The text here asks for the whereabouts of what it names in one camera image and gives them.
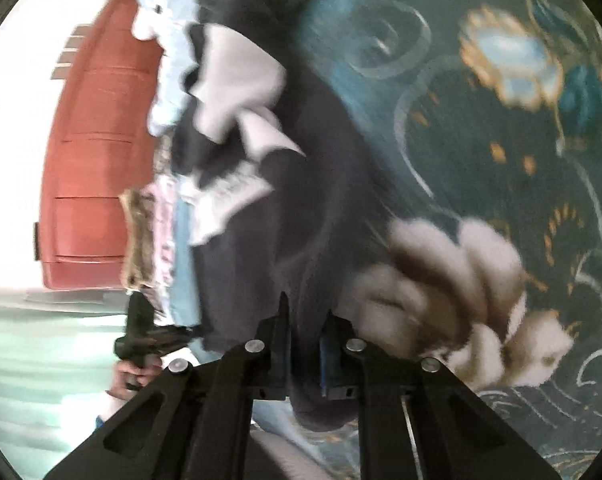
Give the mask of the person's left hand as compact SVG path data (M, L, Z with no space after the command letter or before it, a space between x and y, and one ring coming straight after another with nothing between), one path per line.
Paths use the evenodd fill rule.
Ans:
M131 361L118 361L114 366L112 382L107 393L113 398L127 401L149 385L162 372L162 361L158 356L146 356L143 366Z

